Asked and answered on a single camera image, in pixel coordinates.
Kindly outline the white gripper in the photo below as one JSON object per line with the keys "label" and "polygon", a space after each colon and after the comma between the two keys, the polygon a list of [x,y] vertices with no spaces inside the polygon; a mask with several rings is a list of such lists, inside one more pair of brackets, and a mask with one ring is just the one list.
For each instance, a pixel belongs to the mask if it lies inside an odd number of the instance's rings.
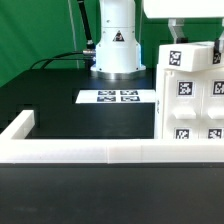
{"label": "white gripper", "polygon": [[[224,0],[143,0],[143,9],[148,18],[168,20],[168,28],[175,44],[187,43],[184,35],[182,18],[223,18]],[[224,19],[223,31],[214,41],[214,51],[224,53]]]}

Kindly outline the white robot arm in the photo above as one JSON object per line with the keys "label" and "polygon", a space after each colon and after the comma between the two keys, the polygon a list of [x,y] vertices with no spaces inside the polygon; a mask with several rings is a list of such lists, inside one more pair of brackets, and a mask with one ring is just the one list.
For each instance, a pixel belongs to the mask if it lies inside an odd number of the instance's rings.
{"label": "white robot arm", "polygon": [[[134,0],[99,0],[101,40],[96,46],[92,71],[108,79],[131,77],[145,66],[135,39]],[[182,27],[186,18],[220,18],[224,25],[224,0],[143,0],[149,19],[166,19],[174,38],[159,48],[159,65],[185,72],[224,66],[224,32],[213,42],[189,43]]]}

